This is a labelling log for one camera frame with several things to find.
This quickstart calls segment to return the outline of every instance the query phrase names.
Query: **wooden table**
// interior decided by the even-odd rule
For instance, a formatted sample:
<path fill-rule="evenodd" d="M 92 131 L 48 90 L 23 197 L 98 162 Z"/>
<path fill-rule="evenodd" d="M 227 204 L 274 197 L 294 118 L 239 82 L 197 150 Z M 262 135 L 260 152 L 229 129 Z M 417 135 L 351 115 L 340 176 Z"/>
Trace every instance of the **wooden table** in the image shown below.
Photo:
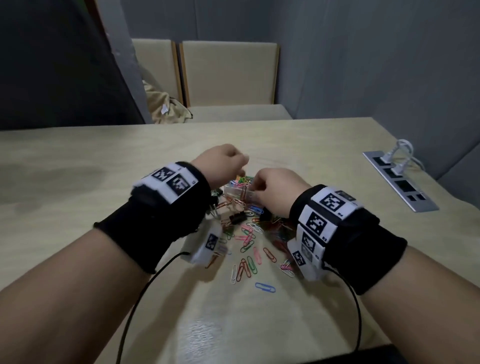
<path fill-rule="evenodd" d="M 394 142 L 371 118 L 2 132 L 0 288 L 123 204 L 147 172 L 222 143 L 250 154 L 249 175 L 287 167 L 311 184 L 348 191 L 393 233 L 480 285 L 480 211 L 413 168 L 408 175 L 440 211 L 412 212 L 361 154 Z M 256 244 L 271 247 L 262 238 Z M 181 245 L 172 244 L 160 264 Z M 263 255 L 256 276 L 231 285 L 232 265 L 245 255 L 239 243 L 229 246 L 233 254 L 209 269 L 178 260 L 160 275 L 134 316 L 123 363 L 302 363 L 352 350 L 356 310 L 342 282 L 300 282 Z M 388 342 L 364 308 L 362 315 L 361 347 Z M 122 329 L 98 363 L 114 362 Z"/>

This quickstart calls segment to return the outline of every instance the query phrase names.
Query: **beige chair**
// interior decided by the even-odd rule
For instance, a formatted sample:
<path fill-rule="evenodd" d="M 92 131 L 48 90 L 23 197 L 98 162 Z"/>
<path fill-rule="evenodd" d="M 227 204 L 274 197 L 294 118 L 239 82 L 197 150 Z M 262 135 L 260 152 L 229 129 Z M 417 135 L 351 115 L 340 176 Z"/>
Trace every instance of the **beige chair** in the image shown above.
<path fill-rule="evenodd" d="M 158 91 L 168 92 L 180 101 L 183 97 L 175 43 L 167 39 L 132 39 L 142 78 Z"/>
<path fill-rule="evenodd" d="M 274 105 L 278 54 L 275 43 L 181 43 L 188 122 L 291 119 Z"/>

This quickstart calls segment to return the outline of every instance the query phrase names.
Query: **forearm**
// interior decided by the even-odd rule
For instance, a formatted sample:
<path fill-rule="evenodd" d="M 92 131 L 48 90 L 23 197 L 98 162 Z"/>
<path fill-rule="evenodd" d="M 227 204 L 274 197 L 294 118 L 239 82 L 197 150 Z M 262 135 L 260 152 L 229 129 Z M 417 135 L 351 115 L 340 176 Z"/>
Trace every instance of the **forearm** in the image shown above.
<path fill-rule="evenodd" d="M 92 363 L 149 277 L 89 231 L 0 292 L 0 362 Z"/>
<path fill-rule="evenodd" d="M 362 301 L 409 363 L 480 363 L 480 289 L 415 248 Z"/>

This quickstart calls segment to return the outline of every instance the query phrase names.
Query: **wristband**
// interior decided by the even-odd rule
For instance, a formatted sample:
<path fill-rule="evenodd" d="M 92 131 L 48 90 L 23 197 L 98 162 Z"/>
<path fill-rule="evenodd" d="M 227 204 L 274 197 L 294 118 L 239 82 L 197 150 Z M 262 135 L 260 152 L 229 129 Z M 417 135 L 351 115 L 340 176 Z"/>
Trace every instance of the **wristband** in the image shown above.
<path fill-rule="evenodd" d="M 171 243 L 198 228 L 210 196 L 208 181 L 196 167 L 171 163 L 136 182 L 128 202 L 94 228 L 153 274 Z"/>
<path fill-rule="evenodd" d="M 325 185 L 302 193 L 290 219 L 298 226 L 288 248 L 305 278 L 321 278 L 325 262 L 359 295 L 388 273 L 407 246 L 405 239 L 379 226 L 380 220 L 354 197 Z"/>

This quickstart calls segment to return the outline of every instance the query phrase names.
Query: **power strip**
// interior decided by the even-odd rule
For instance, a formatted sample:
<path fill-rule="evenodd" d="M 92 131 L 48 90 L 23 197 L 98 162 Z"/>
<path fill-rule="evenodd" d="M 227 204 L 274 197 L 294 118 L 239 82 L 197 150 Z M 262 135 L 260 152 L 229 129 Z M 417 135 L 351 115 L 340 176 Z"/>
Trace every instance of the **power strip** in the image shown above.
<path fill-rule="evenodd" d="M 385 154 L 381 150 L 362 153 L 375 169 L 382 175 L 396 193 L 415 212 L 429 212 L 439 210 L 435 202 L 425 192 L 415 186 L 406 176 L 397 176 L 392 168 L 395 163 L 385 163 L 380 158 Z"/>

